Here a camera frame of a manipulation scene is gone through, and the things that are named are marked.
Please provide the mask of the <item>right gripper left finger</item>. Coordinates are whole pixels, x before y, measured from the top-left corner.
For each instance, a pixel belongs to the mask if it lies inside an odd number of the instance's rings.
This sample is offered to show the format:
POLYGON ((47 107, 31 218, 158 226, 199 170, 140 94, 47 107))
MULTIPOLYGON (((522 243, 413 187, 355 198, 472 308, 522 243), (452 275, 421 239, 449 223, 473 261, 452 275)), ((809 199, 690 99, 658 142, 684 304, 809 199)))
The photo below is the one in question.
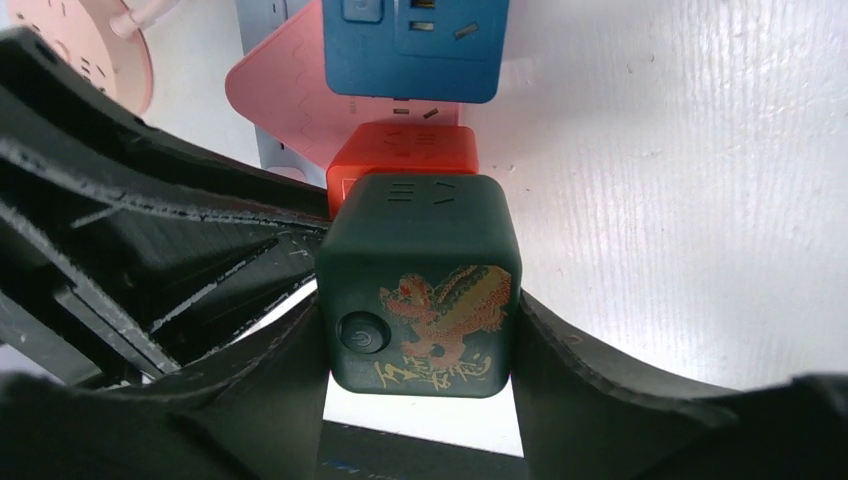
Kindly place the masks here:
POLYGON ((5 479, 311 479, 328 357, 322 189, 147 125, 1 33, 5 479))

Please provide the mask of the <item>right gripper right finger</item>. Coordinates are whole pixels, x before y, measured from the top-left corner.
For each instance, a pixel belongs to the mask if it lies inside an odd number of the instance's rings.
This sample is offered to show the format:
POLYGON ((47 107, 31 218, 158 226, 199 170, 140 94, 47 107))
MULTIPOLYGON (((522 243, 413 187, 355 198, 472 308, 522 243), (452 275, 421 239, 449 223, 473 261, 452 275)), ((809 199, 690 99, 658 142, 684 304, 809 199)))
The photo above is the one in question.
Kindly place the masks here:
POLYGON ((843 374, 727 389, 642 362, 524 295, 512 388, 534 479, 847 475, 843 374))

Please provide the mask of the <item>dark green cube socket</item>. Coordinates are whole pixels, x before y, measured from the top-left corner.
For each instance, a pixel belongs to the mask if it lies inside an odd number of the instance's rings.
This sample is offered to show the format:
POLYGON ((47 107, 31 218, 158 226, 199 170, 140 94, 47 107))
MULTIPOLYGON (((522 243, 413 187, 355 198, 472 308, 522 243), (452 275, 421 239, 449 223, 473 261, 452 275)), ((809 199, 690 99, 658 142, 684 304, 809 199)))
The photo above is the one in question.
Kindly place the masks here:
POLYGON ((487 398, 511 370, 522 261, 480 174, 368 174, 317 255, 331 371, 361 394, 487 398))

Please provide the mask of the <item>round pink socket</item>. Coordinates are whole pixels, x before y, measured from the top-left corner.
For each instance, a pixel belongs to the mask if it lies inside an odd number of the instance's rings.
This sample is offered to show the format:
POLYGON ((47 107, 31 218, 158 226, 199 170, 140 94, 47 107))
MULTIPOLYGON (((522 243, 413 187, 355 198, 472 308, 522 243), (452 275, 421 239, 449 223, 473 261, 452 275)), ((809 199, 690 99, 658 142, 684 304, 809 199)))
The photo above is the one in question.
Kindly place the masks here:
POLYGON ((122 0, 10 0, 8 18, 27 26, 59 58, 104 95, 133 114, 144 114, 153 94, 154 78, 144 36, 124 39, 110 20, 129 12, 122 0))

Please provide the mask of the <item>red cube socket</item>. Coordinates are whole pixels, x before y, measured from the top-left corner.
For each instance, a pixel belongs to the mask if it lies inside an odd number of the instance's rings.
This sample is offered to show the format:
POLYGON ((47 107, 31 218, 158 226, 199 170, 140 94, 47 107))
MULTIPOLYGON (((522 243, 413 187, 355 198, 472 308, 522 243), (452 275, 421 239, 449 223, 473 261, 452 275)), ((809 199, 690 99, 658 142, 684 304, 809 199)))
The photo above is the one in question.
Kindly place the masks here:
POLYGON ((455 125, 360 125, 326 169, 329 214, 337 214, 350 189, 362 176, 395 172, 478 173, 478 149, 473 130, 455 125))

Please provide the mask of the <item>blue cube socket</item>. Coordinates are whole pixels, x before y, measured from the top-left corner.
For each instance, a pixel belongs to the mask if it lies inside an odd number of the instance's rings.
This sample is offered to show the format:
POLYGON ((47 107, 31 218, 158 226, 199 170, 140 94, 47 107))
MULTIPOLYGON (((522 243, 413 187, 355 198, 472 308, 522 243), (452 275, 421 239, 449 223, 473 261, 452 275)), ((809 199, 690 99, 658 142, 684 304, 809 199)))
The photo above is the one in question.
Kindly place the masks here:
POLYGON ((504 0, 329 0, 321 9, 337 94, 482 104, 497 93, 504 0))

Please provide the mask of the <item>pink power strip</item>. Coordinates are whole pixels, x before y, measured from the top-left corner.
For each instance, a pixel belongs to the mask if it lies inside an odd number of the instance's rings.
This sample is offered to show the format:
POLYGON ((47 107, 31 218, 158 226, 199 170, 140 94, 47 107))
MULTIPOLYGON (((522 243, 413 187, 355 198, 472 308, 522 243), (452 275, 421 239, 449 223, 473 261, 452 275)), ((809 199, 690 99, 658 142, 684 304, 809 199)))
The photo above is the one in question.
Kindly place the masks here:
POLYGON ((233 109, 253 123, 264 167, 300 157, 329 165, 352 132, 368 122, 457 125, 457 103, 334 93, 326 82, 318 1, 239 1, 244 57, 226 76, 233 109))

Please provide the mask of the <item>light blue power strip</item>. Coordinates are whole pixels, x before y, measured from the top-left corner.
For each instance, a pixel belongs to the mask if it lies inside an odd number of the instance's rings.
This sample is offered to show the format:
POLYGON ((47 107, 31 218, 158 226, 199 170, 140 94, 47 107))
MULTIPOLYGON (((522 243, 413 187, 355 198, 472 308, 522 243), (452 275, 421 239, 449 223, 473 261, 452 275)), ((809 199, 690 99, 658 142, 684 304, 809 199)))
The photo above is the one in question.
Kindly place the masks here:
POLYGON ((319 182, 323 171, 299 154, 309 147, 300 138, 299 122, 309 116, 298 108, 307 94, 298 86, 303 64, 293 55, 305 38, 281 26, 290 12, 285 1, 236 3, 244 57, 226 78, 232 108, 255 126, 259 165, 272 173, 319 182))

